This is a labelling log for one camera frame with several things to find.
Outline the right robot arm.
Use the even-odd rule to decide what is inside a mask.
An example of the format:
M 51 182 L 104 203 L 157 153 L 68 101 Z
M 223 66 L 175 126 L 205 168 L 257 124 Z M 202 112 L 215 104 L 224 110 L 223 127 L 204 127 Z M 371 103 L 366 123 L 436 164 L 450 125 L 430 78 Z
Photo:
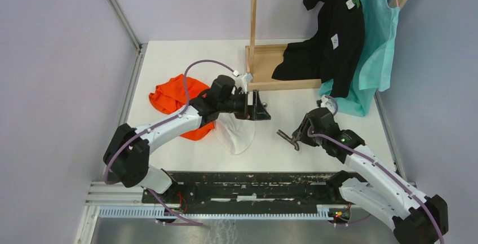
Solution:
M 321 147 L 364 181 L 345 171 L 329 179 L 326 198 L 356 204 L 383 222 L 399 243 L 444 243 L 448 205 L 439 195 L 428 196 L 387 167 L 352 130 L 342 130 L 327 108 L 308 112 L 293 138 Z

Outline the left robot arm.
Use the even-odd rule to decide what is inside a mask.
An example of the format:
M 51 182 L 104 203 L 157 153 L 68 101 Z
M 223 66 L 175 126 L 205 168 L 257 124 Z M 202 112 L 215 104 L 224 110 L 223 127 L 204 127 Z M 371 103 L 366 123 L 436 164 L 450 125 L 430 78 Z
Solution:
M 161 201 L 172 202 L 178 189 L 164 170 L 150 166 L 150 155 L 170 140 L 217 120 L 221 113 L 232 113 L 246 121 L 271 119 L 257 90 L 248 93 L 238 81 L 219 75 L 210 88 L 162 120 L 139 127 L 127 123 L 117 127 L 103 156 L 107 167 L 104 181 L 150 189 Z

